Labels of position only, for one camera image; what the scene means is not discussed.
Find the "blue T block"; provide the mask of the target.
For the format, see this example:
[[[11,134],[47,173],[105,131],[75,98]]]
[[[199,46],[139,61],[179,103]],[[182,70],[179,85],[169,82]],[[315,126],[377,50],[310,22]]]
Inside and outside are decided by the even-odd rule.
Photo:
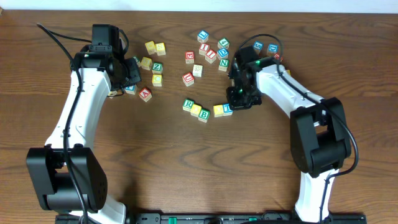
[[[229,103],[223,104],[223,115],[230,116],[233,114],[233,110],[230,108]]]

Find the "yellow O block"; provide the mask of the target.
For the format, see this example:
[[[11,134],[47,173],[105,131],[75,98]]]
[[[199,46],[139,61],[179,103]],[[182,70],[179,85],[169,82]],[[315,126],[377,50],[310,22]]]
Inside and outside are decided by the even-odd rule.
[[[190,114],[194,117],[199,117],[202,107],[197,104],[193,104],[190,110]]]
[[[223,105],[214,105],[213,111],[214,111],[214,117],[224,116]]]

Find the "green B block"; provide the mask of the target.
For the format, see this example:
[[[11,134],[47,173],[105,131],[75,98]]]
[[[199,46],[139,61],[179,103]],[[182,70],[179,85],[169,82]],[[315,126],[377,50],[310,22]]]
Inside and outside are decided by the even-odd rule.
[[[198,120],[204,123],[208,122],[208,119],[210,117],[210,112],[206,109],[201,109],[200,113],[198,115]]]

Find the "blue H block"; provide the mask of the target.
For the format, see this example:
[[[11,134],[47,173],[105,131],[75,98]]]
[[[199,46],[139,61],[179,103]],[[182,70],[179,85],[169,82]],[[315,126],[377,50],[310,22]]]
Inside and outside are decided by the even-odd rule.
[[[194,64],[192,74],[194,77],[202,77],[203,66]]]

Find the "green R block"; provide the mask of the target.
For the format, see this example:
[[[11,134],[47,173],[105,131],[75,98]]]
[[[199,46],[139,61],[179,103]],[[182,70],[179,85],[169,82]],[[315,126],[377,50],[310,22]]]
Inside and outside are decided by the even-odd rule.
[[[185,99],[182,108],[184,111],[190,112],[194,104],[195,102],[193,100]]]

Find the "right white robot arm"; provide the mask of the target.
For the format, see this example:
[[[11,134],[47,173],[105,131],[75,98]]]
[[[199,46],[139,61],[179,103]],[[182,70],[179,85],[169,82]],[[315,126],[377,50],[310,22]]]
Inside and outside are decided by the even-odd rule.
[[[229,77],[234,81],[227,89],[232,110],[259,105],[266,95],[288,116],[290,151],[301,171],[295,213],[302,222],[325,221],[331,186],[351,155],[351,135],[341,101],[307,90],[270,57],[236,58]]]

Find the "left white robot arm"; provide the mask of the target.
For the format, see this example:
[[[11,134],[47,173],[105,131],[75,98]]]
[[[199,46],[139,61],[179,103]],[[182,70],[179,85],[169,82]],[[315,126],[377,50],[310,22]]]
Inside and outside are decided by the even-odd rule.
[[[94,155],[96,127],[112,90],[140,81],[134,58],[78,52],[71,63],[70,91],[44,147],[32,147],[26,164],[39,205],[61,214],[60,222],[133,223],[127,206],[108,195],[108,181]]]

